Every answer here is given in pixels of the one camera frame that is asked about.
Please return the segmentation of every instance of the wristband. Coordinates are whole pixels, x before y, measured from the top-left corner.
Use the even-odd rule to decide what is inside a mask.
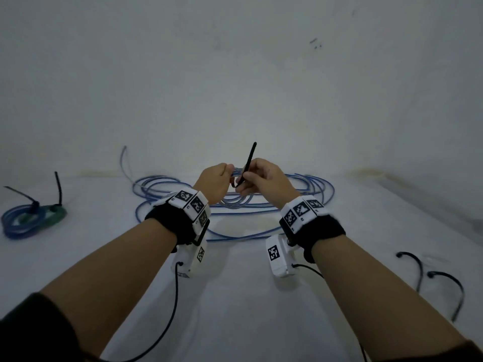
[[[288,244],[304,248],[304,258],[315,263],[311,250],[319,240],[345,235],[339,221],[313,195],[295,198],[281,209],[280,226],[287,235]]]
[[[211,215],[208,200],[193,188],[171,192],[153,204],[145,219],[154,218],[176,234],[177,245],[196,243]]]

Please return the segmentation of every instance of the qr code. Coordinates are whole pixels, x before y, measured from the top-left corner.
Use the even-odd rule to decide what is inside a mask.
[[[276,245],[269,248],[269,256],[270,256],[270,261],[280,258],[280,254],[278,253],[278,249]]]
[[[191,193],[180,191],[178,194],[174,196],[174,198],[178,198],[182,201],[188,202],[193,195]]]
[[[284,216],[285,222],[289,225],[292,226],[297,217],[295,214],[292,212],[292,210],[288,211],[287,214]]]
[[[202,262],[203,255],[205,255],[205,251],[203,250],[202,247],[199,247],[199,252],[196,258],[199,260],[200,263]]]
[[[305,202],[301,202],[294,207],[294,211],[297,213],[297,216],[301,217],[303,214],[309,212],[310,208],[305,204]]]
[[[203,211],[203,213],[199,216],[199,224],[203,227],[207,220],[208,216],[206,215],[206,211]]]
[[[198,197],[195,197],[190,203],[190,205],[195,209],[196,213],[199,213],[203,209],[203,202]]]
[[[309,206],[311,206],[312,208],[322,208],[322,207],[323,207],[322,203],[320,203],[320,202],[319,202],[319,201],[317,201],[316,199],[308,199],[306,202],[307,202],[307,203],[309,204]]]

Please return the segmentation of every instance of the black sleeve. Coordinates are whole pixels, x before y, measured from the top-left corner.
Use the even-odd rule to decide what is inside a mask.
[[[33,293],[0,321],[1,361],[83,361],[71,324],[57,306]]]
[[[465,362],[481,362],[483,361],[483,353],[472,341],[468,340],[461,346],[450,349],[447,352],[437,354],[436,356],[392,359],[386,362],[453,362],[456,360]]]

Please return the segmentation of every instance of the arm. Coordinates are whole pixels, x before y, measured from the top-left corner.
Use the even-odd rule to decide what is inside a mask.
[[[278,166],[255,159],[241,195],[261,193],[281,209],[300,195]],[[373,360],[434,355],[465,342],[462,335],[398,276],[346,236],[311,249],[354,333]]]
[[[217,203],[233,169],[226,164],[209,167],[193,188],[210,204]],[[81,349],[99,356],[175,245],[175,234],[147,219],[77,262],[41,293],[70,321]]]

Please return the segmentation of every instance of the person's left hand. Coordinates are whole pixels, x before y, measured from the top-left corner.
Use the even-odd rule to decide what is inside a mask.
[[[233,164],[221,163],[210,166],[203,170],[193,189],[201,191],[208,199],[208,203],[214,205],[220,202],[228,191],[233,170]]]

